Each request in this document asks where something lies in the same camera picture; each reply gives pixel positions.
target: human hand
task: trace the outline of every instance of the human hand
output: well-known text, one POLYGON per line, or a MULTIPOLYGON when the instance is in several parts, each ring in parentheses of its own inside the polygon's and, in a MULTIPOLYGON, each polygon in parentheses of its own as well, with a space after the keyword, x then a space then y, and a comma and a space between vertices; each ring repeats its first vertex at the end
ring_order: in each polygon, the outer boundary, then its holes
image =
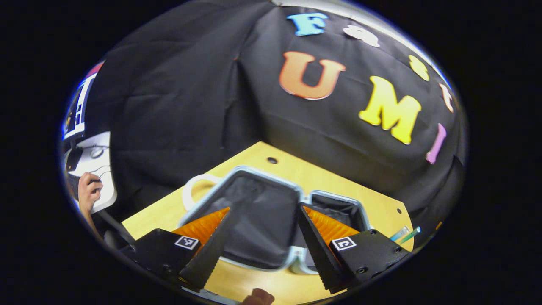
POLYGON ((241 305, 271 305, 274 301, 275 297, 267 291, 255 288, 252 290, 252 294, 248 295, 241 305))
POLYGON ((81 213, 90 213, 94 202, 100 197, 100 190, 104 185, 100 178, 94 174, 84 173, 79 178, 79 210, 81 213))

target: computer mouse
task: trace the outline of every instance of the computer mouse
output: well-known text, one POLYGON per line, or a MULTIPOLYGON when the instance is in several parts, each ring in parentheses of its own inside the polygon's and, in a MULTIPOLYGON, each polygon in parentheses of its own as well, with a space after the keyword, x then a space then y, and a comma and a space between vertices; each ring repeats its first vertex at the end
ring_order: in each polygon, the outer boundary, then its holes
POLYGON ((102 147, 95 147, 91 150, 91 158, 96 159, 99 156, 101 156, 104 153, 104 149, 102 147))

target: tray handle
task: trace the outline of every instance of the tray handle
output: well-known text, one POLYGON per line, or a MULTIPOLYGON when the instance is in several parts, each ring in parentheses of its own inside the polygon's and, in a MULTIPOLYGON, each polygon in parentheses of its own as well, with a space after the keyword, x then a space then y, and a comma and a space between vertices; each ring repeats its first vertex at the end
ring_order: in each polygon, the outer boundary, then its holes
POLYGON ((222 178, 213 176, 211 174, 201 174, 194 176, 190 180, 188 180, 188 182, 184 185, 183 188, 183 205, 187 211, 191 210, 195 205, 194 199, 192 198, 192 188, 194 187, 194 184, 196 184, 196 182, 202 180, 207 180, 213 182, 214 184, 217 184, 222 180, 222 178))

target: pink letter i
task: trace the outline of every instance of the pink letter i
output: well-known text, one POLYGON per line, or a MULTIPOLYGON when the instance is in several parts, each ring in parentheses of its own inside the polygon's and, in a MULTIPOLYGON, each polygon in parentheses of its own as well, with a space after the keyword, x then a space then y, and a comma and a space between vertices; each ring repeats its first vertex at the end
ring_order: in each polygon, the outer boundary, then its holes
POLYGON ((442 126, 442 124, 439 123, 438 133, 437 133, 437 138, 435 139, 435 143, 433 143, 433 147, 425 155, 425 159, 429 161, 429 163, 435 164, 435 161, 437 160, 438 152, 440 151, 444 138, 446 138, 446 129, 444 129, 444 126, 442 126))

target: foam letter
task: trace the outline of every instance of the foam letter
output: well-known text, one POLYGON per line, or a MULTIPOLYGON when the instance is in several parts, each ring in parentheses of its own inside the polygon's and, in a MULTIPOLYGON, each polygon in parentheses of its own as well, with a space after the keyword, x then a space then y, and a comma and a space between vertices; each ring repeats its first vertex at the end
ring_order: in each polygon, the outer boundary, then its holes
POLYGON ((307 64, 314 61, 314 56, 301 52, 286 52, 284 57, 286 61, 280 72, 279 83, 286 92, 304 99, 328 97, 335 89, 339 73, 346 70, 345 66, 336 61, 322 59, 320 64, 324 70, 320 81, 316 87, 310 87, 303 82, 303 74, 307 64))
POLYGON ((433 143, 433 147, 425 155, 425 159, 429 161, 429 163, 435 164, 435 161, 437 160, 438 152, 440 151, 440 148, 442 147, 442 142, 444 141, 444 138, 446 138, 446 129, 444 129, 444 126, 442 126, 442 124, 439 123, 438 133, 435 139, 435 143, 433 143))
POLYGON ((427 74, 427 67, 416 57, 408 55, 410 59, 410 67, 416 74, 418 74, 423 80, 429 80, 429 75, 427 74))
POLYGON ((439 84, 442 88, 442 98, 444 99, 444 102, 446 103, 446 107, 448 107, 448 110, 450 112, 454 112, 454 109, 451 107, 450 101, 451 101, 451 95, 450 92, 448 92, 448 88, 446 88, 445 85, 439 84))
POLYGON ((360 28, 357 26, 348 26, 347 28, 343 29, 343 32, 350 37, 362 40, 369 46, 380 47, 380 45, 378 44, 378 37, 364 28, 360 28))
POLYGON ((312 14, 290 15, 287 19, 292 20, 298 28, 298 31, 295 32, 295 34, 297 36, 304 36, 322 34, 324 30, 321 28, 326 26, 324 19, 327 19, 327 16, 320 12, 316 12, 312 14))
POLYGON ((372 125, 382 123, 384 130, 389 130, 397 123, 391 129, 391 135, 404 144, 410 144, 416 117, 422 109, 420 103, 411 96, 405 96, 398 103, 395 89, 389 81, 378 76, 369 79, 374 89, 367 108, 359 112, 359 118, 372 125))

